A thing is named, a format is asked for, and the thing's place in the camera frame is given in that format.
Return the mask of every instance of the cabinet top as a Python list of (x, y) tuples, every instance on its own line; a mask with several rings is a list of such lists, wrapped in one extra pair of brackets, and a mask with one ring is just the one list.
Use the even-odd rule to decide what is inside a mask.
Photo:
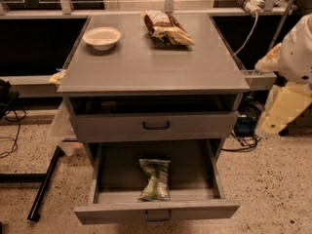
[(139, 13), (92, 16), (86, 31), (114, 27), (122, 37), (107, 52), (82, 40), (58, 92), (66, 95), (233, 94), (249, 89), (207, 14), (173, 14), (194, 40), (174, 47), (152, 39)]

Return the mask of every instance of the open drawer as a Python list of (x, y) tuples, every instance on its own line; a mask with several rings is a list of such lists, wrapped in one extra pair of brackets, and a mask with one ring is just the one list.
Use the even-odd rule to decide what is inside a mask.
[[(170, 201), (142, 202), (147, 185), (139, 159), (171, 160)], [(231, 217), (237, 201), (224, 198), (208, 140), (100, 144), (86, 207), (74, 210), (83, 224)]]

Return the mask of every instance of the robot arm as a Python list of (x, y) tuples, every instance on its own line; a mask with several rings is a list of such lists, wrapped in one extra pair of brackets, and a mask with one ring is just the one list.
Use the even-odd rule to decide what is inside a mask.
[(262, 72), (277, 71), (289, 83), (269, 93), (255, 133), (260, 137), (281, 132), (312, 103), (312, 14), (304, 16), (255, 66)]

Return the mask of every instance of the drawer handle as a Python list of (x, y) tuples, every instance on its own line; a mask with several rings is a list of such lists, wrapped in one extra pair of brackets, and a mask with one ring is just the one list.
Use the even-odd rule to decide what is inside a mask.
[(168, 211), (168, 216), (164, 218), (149, 218), (148, 211), (145, 211), (145, 219), (150, 222), (160, 222), (160, 221), (169, 221), (172, 219), (172, 211)]
[(148, 127), (146, 122), (143, 122), (143, 128), (146, 130), (165, 130), (165, 129), (168, 129), (169, 127), (170, 127), (169, 121), (167, 121), (166, 126), (163, 126), (163, 127)]

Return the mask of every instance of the black table leg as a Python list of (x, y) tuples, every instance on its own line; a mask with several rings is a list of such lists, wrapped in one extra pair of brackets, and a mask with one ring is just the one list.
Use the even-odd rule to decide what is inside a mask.
[(0, 183), (41, 183), (46, 174), (1, 174)]
[(36, 221), (36, 222), (39, 221), (39, 218), (40, 218), (40, 215), (38, 214), (39, 208), (41, 206), (45, 192), (48, 188), (48, 185), (49, 185), (51, 176), (53, 174), (53, 171), (57, 165), (58, 159), (63, 154), (64, 154), (64, 152), (58, 146), (56, 151), (55, 151), (55, 154), (51, 160), (50, 166), (47, 170), (45, 180), (41, 183), (41, 186), (40, 186), (40, 189), (39, 189), (38, 194), (36, 196), (36, 199), (32, 205), (32, 208), (31, 208), (30, 213), (29, 213), (28, 218), (27, 218), (28, 220)]

